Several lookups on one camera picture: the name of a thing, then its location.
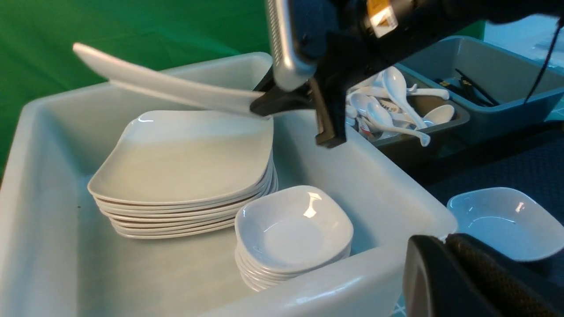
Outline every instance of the green backdrop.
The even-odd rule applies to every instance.
[[[0,0],[0,179],[22,106],[103,81],[74,42],[158,70],[268,51],[264,0]]]

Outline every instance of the black cable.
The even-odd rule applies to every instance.
[[[533,84],[531,91],[529,91],[527,98],[525,98],[523,105],[527,103],[529,98],[535,92],[536,87],[539,85],[540,81],[543,79],[544,71],[548,67],[548,63],[550,62],[550,57],[552,57],[552,51],[554,51],[554,47],[556,46],[556,41],[558,40],[558,35],[560,34],[560,30],[562,29],[562,27],[564,27],[564,17],[561,17],[560,20],[558,20],[558,25],[556,27],[556,31],[554,32],[554,37],[552,37],[552,42],[550,43],[550,48],[548,48],[547,58],[544,60],[543,67],[540,69],[539,74],[536,76],[535,83]]]

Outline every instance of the white ceramic spoon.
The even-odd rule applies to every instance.
[[[261,118],[251,113],[249,106],[264,94],[262,92],[228,89],[175,78],[80,43],[73,45],[73,51],[94,72],[121,88],[200,109]]]
[[[380,102],[382,107],[384,107],[384,109],[388,110],[388,112],[393,112],[393,113],[401,113],[402,112],[402,110],[398,107],[398,105],[396,105],[393,102],[389,102],[387,100],[379,100],[378,102]]]
[[[402,113],[390,113],[390,115],[391,118],[395,121],[405,121],[405,122],[409,122],[410,124],[415,124],[412,118]],[[454,115],[455,115],[454,107],[449,104],[444,104],[440,107],[436,107],[435,109],[429,111],[429,113],[427,113],[423,117],[423,121],[428,126],[440,125],[449,122]]]
[[[426,128],[427,125],[423,122],[423,119],[407,102],[406,79],[402,73],[395,67],[387,68],[382,75],[382,82],[390,100],[397,104],[403,112],[411,116],[419,129]]]
[[[352,93],[355,90],[361,89],[362,87],[383,87],[382,72],[377,73],[375,75],[372,75],[372,76],[366,78],[365,80],[361,81],[360,83],[357,83],[353,87],[350,87],[348,89],[348,91],[350,93]],[[407,89],[407,91],[409,91],[409,92],[413,92],[415,90],[417,90],[417,84],[413,84],[413,86],[411,86],[411,88]]]
[[[354,127],[356,123],[356,117],[358,117],[358,110],[349,104],[345,105],[345,123]]]
[[[355,92],[378,97],[378,98],[390,98],[390,95],[388,95],[388,92],[383,87],[366,86],[359,88]],[[420,88],[420,89],[409,88],[407,90],[407,95],[408,96],[437,96],[444,100],[448,100],[451,97],[450,94],[448,93],[448,90],[435,89],[435,88]]]
[[[376,128],[374,125],[372,125],[372,123],[368,119],[369,114],[368,114],[366,97],[367,96],[364,94],[357,94],[357,93],[352,93],[347,97],[347,102],[349,102],[349,104],[347,105],[350,106],[351,108],[354,108],[359,116],[358,118],[356,118],[357,122],[359,123],[359,132],[361,132],[361,134],[367,139],[371,138],[371,136],[368,134],[373,134],[373,133],[374,133],[374,137],[377,139],[386,139],[398,135],[397,132],[382,131]]]
[[[363,94],[355,94],[354,98],[351,98],[351,102],[351,104],[357,109],[366,109],[368,121],[376,129],[413,135],[419,138],[421,145],[424,147],[428,146],[429,142],[431,142],[431,137],[425,133],[394,126],[390,113],[386,109],[382,108],[378,100],[375,98],[371,98]]]

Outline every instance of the white square bowl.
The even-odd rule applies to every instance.
[[[564,227],[532,198],[513,188],[461,193],[447,207],[459,231],[515,261],[537,261],[564,248]]]
[[[252,89],[264,53],[167,71]],[[275,117],[280,188],[311,185],[347,213],[351,257],[261,293],[241,280],[235,230],[138,241],[120,237],[86,184],[142,113],[186,106],[107,83],[26,105],[0,190],[0,316],[389,316],[401,292],[408,238],[447,235],[456,220],[357,132],[315,145],[315,114]]]
[[[310,271],[343,252],[353,224],[329,195],[295,186],[252,201],[235,217],[241,248],[260,268],[292,274]]]

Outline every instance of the robotic arm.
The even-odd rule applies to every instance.
[[[251,111],[315,109],[316,142],[346,141],[352,85],[479,21],[564,17],[562,0],[266,0],[273,66]]]

